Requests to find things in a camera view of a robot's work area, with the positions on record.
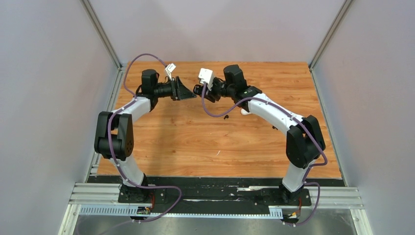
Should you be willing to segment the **black earbud charging case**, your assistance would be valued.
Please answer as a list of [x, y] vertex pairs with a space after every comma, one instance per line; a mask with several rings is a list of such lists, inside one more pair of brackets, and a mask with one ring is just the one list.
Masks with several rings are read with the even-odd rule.
[[195, 86], [194, 86], [194, 88], [193, 88], [193, 92], [194, 92], [196, 95], [201, 96], [201, 95], [202, 95], [202, 93], [203, 93], [203, 89], [204, 89], [204, 86], [203, 86], [203, 85], [195, 85]]

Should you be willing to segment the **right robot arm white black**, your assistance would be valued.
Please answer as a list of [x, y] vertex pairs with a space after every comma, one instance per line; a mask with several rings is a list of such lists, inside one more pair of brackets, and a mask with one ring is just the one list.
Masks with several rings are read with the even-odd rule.
[[248, 85], [243, 71], [238, 65], [229, 65], [223, 69], [224, 79], [214, 75], [212, 70], [201, 68], [198, 74], [199, 84], [194, 87], [195, 94], [202, 101], [212, 103], [222, 97], [231, 98], [234, 105], [245, 115], [256, 115], [279, 130], [286, 137], [286, 156], [288, 170], [282, 179], [279, 197], [285, 204], [292, 204], [299, 198], [299, 190], [316, 160], [323, 157], [322, 165], [327, 164], [324, 154], [325, 142], [319, 121], [313, 115], [303, 117], [272, 101], [262, 90]]

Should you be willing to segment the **white earbud charging case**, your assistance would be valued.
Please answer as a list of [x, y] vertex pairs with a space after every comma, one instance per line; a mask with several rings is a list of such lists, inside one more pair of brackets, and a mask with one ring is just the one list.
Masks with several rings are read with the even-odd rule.
[[251, 114], [250, 112], [248, 112], [248, 111], [246, 111], [246, 110], [244, 110], [244, 109], [240, 109], [240, 113], [241, 113], [241, 115], [243, 115], [243, 116], [246, 116], [246, 115], [250, 115], [250, 114]]

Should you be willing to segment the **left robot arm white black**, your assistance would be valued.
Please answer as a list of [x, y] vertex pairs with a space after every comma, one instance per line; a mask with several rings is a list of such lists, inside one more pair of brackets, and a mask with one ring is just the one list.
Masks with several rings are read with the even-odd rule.
[[119, 109], [103, 111], [98, 115], [94, 150], [113, 163], [122, 177], [122, 186], [131, 190], [131, 196], [138, 202], [145, 202], [149, 198], [152, 187], [133, 157], [133, 124], [153, 111], [158, 100], [165, 97], [181, 101], [193, 99], [196, 94], [179, 77], [159, 82], [159, 73], [154, 69], [146, 69], [142, 71], [141, 85], [130, 102]]

